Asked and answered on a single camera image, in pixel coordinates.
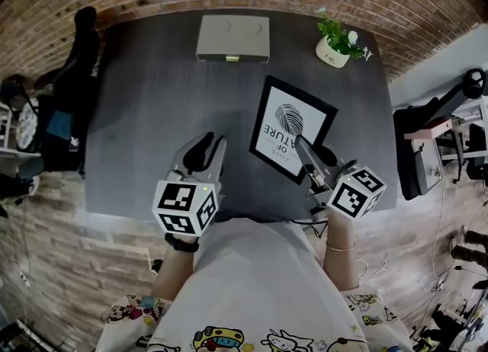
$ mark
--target white flower pot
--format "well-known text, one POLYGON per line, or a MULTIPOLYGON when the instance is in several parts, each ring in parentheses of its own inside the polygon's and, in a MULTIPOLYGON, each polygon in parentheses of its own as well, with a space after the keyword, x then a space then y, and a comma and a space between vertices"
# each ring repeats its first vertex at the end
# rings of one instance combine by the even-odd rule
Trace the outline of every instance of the white flower pot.
POLYGON ((327 43, 327 37, 323 37, 318 42, 315 53, 323 62, 335 68, 342 68, 350 57, 333 50, 327 43))

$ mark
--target white shirt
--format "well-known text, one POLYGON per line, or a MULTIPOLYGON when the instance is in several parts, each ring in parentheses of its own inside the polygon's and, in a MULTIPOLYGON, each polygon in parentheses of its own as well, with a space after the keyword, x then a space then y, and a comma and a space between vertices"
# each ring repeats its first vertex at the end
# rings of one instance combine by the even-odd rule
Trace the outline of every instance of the white shirt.
POLYGON ((146 302, 142 309, 154 321, 144 328, 136 325, 144 314, 130 319, 136 315, 113 310, 97 351, 130 350, 137 338, 152 333, 150 352, 412 350, 405 326, 378 292, 362 286, 340 293, 291 223, 214 224, 201 239, 194 274, 173 303, 124 299, 115 307, 146 302))

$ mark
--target gray box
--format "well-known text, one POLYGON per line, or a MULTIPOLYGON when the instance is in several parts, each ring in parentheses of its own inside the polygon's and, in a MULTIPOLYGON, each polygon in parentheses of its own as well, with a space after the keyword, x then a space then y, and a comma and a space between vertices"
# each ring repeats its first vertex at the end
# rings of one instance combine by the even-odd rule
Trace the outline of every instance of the gray box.
POLYGON ((197 58, 200 61, 268 62, 269 18, 231 14, 203 16, 197 58))

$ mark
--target cartoon print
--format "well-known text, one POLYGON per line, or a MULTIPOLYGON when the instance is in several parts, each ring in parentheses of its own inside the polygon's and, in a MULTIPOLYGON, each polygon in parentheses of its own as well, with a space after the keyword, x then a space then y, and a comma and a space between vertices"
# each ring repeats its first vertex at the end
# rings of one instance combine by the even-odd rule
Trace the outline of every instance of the cartoon print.
POLYGON ((122 319, 137 319, 143 314, 142 310, 132 306, 113 306, 108 315, 107 323, 117 322, 122 319))
POLYGON ((254 351, 254 344, 243 344, 241 349, 242 349, 242 352, 253 352, 254 351))
POLYGON ((161 299, 136 295, 127 295, 127 299, 129 305, 112 307, 107 323, 137 319, 143 315, 144 322, 149 326, 157 322, 164 312, 165 304, 161 299))
POLYGON ((193 338, 193 347, 198 352, 233 350, 240 351, 244 334, 237 329, 215 328, 207 326, 198 331, 193 338))
POLYGON ((387 307, 385 307, 384 308, 384 318, 387 320, 387 322, 393 322, 398 317, 395 315, 394 312, 392 312, 390 309, 388 309, 387 307))
POLYGON ((281 336, 273 329, 270 329, 267 339, 261 341, 263 345, 269 345, 272 352, 312 352, 310 345, 313 343, 312 338, 299 338, 288 334, 286 331, 280 331, 281 336))
POLYGON ((363 315, 363 322, 368 326, 382 324, 383 320, 377 315, 363 315))
POLYGON ((340 338, 330 344, 327 352, 368 352, 365 341, 340 338))
POLYGON ((381 302, 381 299, 376 294, 369 295, 346 295, 354 306, 359 306, 361 312, 369 310, 371 305, 376 302, 381 302))
POLYGON ((129 306, 137 307, 140 305, 140 296, 127 295, 127 300, 129 301, 129 306))
POLYGON ((147 347, 146 352, 180 352, 180 347, 168 347, 163 344, 151 344, 147 347))
POLYGON ((315 341, 313 344, 315 345, 315 348, 319 352, 322 352, 323 350, 326 350, 327 349, 327 343, 326 343, 325 340, 315 341))
POLYGON ((147 348, 147 344, 149 344, 149 340, 151 340, 152 336, 153 336, 152 334, 148 334, 146 336, 139 337, 139 339, 136 341, 136 346, 147 348))

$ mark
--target dark gray table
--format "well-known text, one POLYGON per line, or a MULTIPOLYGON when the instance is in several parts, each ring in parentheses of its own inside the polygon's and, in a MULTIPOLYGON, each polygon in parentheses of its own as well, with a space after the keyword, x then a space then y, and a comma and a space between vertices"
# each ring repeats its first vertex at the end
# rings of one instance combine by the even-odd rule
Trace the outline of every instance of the dark gray table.
POLYGON ((118 24, 107 31, 101 92, 88 134, 88 211, 151 219, 156 182, 177 149, 204 131, 228 140, 222 210, 286 220, 309 218, 301 186, 249 152, 266 75, 337 107, 326 136, 344 159, 357 158, 388 184, 376 210, 394 208, 397 166, 392 109, 373 34, 356 29, 374 56, 343 69, 315 55, 317 19, 273 11, 189 11, 118 24), (198 62, 201 16, 270 18, 268 64, 198 62))

